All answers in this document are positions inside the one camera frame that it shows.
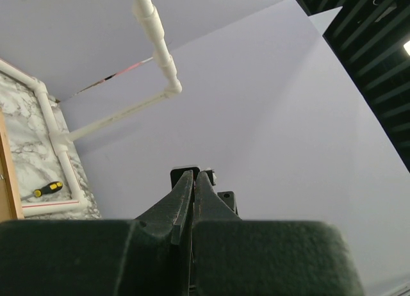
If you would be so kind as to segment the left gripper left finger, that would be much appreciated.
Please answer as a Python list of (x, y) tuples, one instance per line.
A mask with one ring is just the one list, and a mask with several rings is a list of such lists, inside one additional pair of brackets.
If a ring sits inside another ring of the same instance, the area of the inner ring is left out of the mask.
[(2, 295), (187, 295), (193, 172), (132, 220), (1, 224)]

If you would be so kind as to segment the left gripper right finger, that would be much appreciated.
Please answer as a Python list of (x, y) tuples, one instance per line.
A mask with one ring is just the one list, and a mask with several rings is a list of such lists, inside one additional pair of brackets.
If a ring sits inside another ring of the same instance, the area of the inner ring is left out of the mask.
[(340, 231), (324, 222), (195, 218), (198, 295), (363, 295)]

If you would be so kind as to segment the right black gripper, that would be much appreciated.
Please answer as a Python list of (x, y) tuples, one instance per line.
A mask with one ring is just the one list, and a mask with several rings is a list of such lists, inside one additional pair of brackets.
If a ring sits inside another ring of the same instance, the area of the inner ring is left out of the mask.
[(213, 169), (198, 166), (176, 167), (170, 171), (172, 188), (186, 171), (193, 173), (193, 215), (195, 218), (238, 218), (236, 196), (232, 191), (216, 192)]

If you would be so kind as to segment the yellow black screwdriver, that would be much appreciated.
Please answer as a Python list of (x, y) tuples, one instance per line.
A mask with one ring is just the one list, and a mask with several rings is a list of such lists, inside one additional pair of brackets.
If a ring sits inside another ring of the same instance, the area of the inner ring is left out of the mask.
[(63, 183), (60, 181), (55, 181), (55, 182), (51, 182), (41, 188), (37, 188), (36, 190), (33, 191), (32, 194), (25, 196), (25, 197), (21, 197), (21, 201), (25, 201), (28, 200), (32, 197), (36, 197), (39, 198), (43, 195), (49, 195), (49, 194), (54, 194), (58, 191), (60, 191), (63, 188)]

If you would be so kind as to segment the brown wooden picture frame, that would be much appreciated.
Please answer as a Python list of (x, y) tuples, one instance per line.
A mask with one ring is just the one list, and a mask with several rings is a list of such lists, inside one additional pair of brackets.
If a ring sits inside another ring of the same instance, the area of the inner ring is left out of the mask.
[(1, 222), (24, 219), (6, 122), (1, 111)]

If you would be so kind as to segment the white PVC pipe rack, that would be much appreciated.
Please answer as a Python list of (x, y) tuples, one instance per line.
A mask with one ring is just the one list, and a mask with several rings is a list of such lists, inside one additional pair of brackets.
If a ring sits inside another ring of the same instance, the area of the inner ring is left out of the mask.
[(49, 102), (49, 94), (46, 85), (42, 81), (15, 68), (8, 62), (1, 60), (1, 72), (3, 74), (26, 85), (34, 92), (47, 125), (51, 145), (60, 162), (72, 197), (71, 200), (67, 201), (22, 203), (22, 215), (24, 217), (85, 209), (88, 206), (88, 201), (86, 199), (85, 191), (82, 189), (74, 167), (72, 166), (68, 154), (68, 146), (79, 138), (89, 135), (114, 122), (120, 121), (138, 111), (182, 92), (182, 85), (177, 78), (176, 65), (165, 41), (165, 31), (157, 8), (152, 3), (152, 0), (133, 0), (132, 12), (136, 20), (143, 27), (145, 35), (152, 42), (154, 48), (152, 59), (161, 69), (164, 77), (168, 81), (168, 85), (165, 87), (164, 91), (159, 94), (73, 132), (64, 133), (60, 131)]

